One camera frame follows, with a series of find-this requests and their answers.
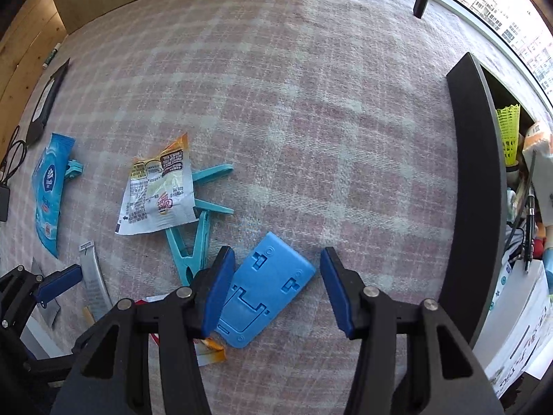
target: blue plastic stand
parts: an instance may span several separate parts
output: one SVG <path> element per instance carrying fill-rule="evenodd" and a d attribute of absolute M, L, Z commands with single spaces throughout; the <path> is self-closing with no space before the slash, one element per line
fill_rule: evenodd
<path fill-rule="evenodd" d="M 215 329 L 235 348 L 244 348 L 294 299 L 315 267 L 269 232 L 234 273 Z"/>

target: yellow shuttlecock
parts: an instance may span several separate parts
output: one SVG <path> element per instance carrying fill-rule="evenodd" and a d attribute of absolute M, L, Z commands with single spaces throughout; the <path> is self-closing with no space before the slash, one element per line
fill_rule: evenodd
<path fill-rule="evenodd" d="M 501 130 L 505 165 L 515 165 L 516 148 L 518 146 L 519 119 L 521 118 L 520 105 L 511 105 L 497 110 L 497 119 Z"/>

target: pen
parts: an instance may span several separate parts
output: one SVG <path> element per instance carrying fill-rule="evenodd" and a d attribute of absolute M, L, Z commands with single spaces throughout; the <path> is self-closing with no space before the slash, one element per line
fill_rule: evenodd
<path fill-rule="evenodd" d="M 534 189 L 530 186 L 528 198 L 526 200 L 526 238 L 524 239 L 524 271 L 528 273 L 530 263 L 534 258 L 534 230 L 536 226 L 536 206 L 534 201 Z"/>

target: black phone case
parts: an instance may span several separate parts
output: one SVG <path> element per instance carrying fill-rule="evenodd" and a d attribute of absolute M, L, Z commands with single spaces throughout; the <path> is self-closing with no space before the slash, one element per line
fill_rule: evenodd
<path fill-rule="evenodd" d="M 65 63 L 54 72 L 54 74 L 50 77 L 50 79 L 44 86 L 44 89 L 42 90 L 40 97 L 37 101 L 37 105 L 35 106 L 35 110 L 32 112 L 31 122 L 29 123 L 29 128 L 27 129 L 27 137 L 25 138 L 25 143 L 27 143 L 27 147 L 30 147 L 42 137 L 42 134 L 44 132 L 44 127 L 48 122 L 48 118 L 50 117 L 50 111 L 52 110 L 52 106 L 54 105 L 54 100 L 56 99 L 56 95 L 62 85 L 65 74 L 67 73 L 68 67 L 69 67 L 69 59 L 65 61 Z M 32 120 L 32 118 L 35 116 L 35 112 L 37 110 L 38 104 L 42 99 L 43 93 L 48 87 L 48 84 L 50 84 L 51 80 L 54 80 L 54 84 L 52 85 L 52 87 L 50 88 L 50 91 L 48 92 L 48 96 L 46 97 L 44 106 L 40 111 L 40 115 L 35 120 Z"/>

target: black shelf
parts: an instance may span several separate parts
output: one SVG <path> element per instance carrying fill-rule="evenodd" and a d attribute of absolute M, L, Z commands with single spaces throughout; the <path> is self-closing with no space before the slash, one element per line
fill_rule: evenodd
<path fill-rule="evenodd" d="M 507 180 L 498 102 L 482 66 L 467 53 L 447 74 L 447 83 L 457 137 L 457 211 L 439 303 L 473 347 L 501 268 Z"/>

